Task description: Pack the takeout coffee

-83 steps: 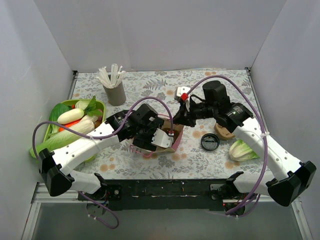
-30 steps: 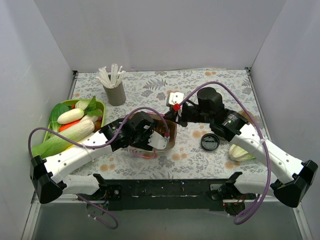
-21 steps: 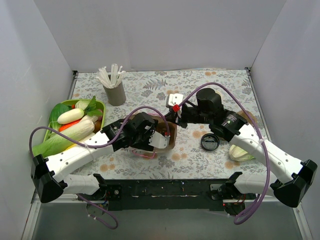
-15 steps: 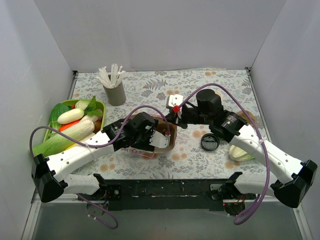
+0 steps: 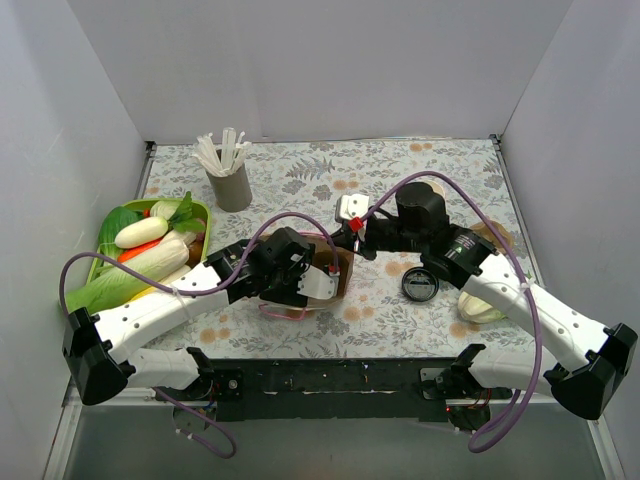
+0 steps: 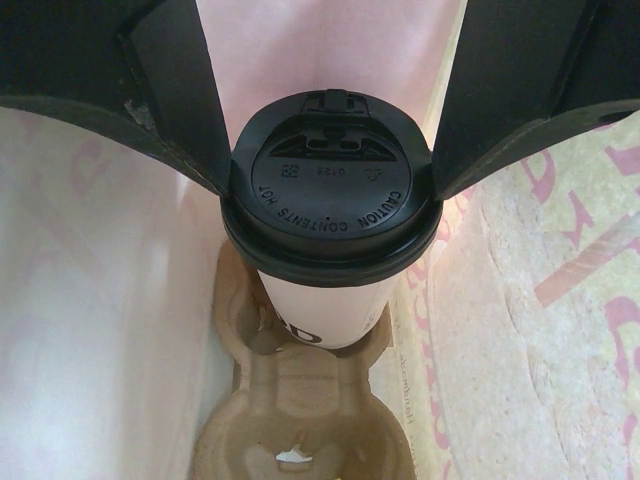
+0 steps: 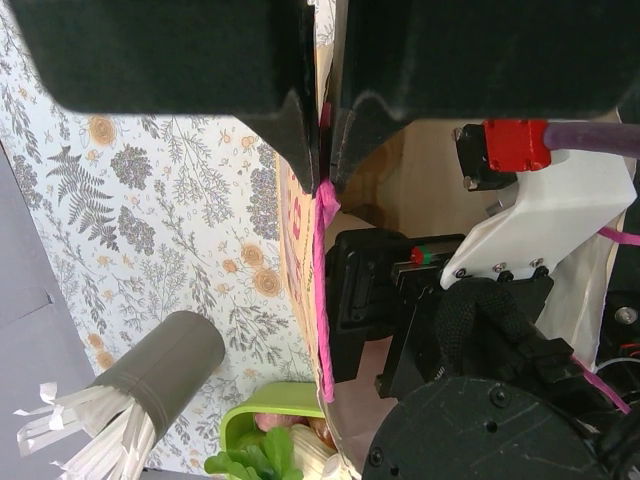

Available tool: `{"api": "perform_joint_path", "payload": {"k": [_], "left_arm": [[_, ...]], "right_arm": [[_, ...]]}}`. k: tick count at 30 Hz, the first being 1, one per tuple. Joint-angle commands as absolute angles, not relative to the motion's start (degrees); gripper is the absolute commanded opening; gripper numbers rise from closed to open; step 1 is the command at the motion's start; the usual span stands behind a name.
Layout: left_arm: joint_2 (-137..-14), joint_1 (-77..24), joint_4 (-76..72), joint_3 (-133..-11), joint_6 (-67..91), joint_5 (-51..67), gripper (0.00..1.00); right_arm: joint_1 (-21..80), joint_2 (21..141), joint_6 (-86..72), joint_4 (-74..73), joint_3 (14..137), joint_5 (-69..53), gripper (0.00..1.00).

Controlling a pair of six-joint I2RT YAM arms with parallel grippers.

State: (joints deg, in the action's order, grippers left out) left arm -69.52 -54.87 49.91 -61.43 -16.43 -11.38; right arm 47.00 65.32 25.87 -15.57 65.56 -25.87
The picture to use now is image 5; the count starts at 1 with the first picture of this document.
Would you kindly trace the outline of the kraft paper cakes bag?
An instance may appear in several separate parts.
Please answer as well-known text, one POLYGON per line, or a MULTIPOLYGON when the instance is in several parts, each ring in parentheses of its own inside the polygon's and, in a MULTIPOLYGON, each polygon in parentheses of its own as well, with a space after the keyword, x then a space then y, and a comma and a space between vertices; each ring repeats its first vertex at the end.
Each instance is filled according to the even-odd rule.
POLYGON ((261 294, 258 305, 259 310, 275 318, 289 319, 293 321, 302 320, 317 311, 329 309, 342 301, 346 295, 348 284, 353 272, 354 253, 341 247, 336 248, 338 258, 338 268, 329 267, 334 260, 333 250, 326 238, 320 233, 301 232, 310 245, 315 247, 311 260, 312 272, 307 271, 302 275, 302 289, 295 285, 294 289, 280 288, 276 293, 267 292, 261 294), (335 284, 335 295, 331 298, 304 297, 306 293, 318 293, 316 287, 319 276, 315 271, 327 271, 335 284))

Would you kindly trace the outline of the stack of white paper cups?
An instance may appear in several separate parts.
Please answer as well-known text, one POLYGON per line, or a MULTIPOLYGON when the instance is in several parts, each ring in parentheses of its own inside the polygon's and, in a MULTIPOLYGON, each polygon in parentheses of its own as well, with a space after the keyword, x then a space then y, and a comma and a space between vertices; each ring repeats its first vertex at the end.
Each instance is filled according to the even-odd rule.
POLYGON ((427 184, 432 188, 434 193, 440 195, 443 199, 446 198, 445 190, 440 184, 434 181, 427 181, 427 184))

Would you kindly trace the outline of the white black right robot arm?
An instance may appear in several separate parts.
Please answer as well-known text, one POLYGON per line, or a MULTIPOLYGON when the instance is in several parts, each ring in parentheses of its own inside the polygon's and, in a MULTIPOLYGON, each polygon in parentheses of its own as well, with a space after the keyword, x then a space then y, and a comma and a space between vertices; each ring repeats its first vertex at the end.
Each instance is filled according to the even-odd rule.
POLYGON ((429 184, 407 183, 394 197, 396 214, 382 218, 364 195, 338 201, 345 247, 368 260, 380 251, 417 253, 435 278, 488 303, 534 339, 522 354, 472 344, 428 381, 428 392, 471 398, 485 389, 531 389, 583 419, 599 419, 630 369, 637 333, 591 320, 519 278, 504 250, 450 222, 429 184))

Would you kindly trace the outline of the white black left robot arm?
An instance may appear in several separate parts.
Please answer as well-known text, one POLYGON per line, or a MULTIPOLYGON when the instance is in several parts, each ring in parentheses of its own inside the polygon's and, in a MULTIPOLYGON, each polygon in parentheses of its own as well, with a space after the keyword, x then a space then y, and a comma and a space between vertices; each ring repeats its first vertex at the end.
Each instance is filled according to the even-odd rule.
POLYGON ((94 314, 71 311, 63 356, 82 403, 97 405, 131 387, 205 398, 213 377, 203 354, 149 350, 147 343, 202 313, 280 287, 296 289, 314 253, 307 238, 280 228, 264 240, 241 240, 209 255, 166 290, 94 314))

